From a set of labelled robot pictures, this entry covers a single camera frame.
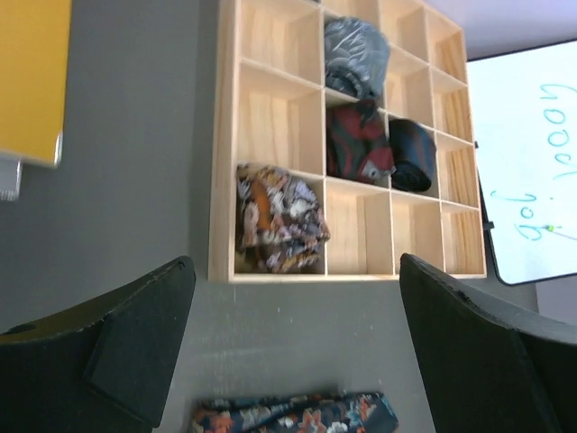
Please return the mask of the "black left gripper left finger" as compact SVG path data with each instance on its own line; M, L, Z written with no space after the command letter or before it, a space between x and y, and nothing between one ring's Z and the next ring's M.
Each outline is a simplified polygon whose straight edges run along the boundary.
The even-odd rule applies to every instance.
M1 335L3 432L151 432L195 292L187 256Z

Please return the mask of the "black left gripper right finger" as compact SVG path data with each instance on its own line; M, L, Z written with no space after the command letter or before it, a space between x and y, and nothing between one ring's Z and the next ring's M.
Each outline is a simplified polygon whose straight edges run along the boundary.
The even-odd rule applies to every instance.
M399 285L435 429L574 432L576 327L475 289L413 254Z

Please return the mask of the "navy floral long tie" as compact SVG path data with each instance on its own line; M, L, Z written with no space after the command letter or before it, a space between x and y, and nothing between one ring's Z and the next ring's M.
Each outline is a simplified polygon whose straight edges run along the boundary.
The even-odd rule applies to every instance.
M324 392L201 401L190 432L394 432L398 417L381 392Z

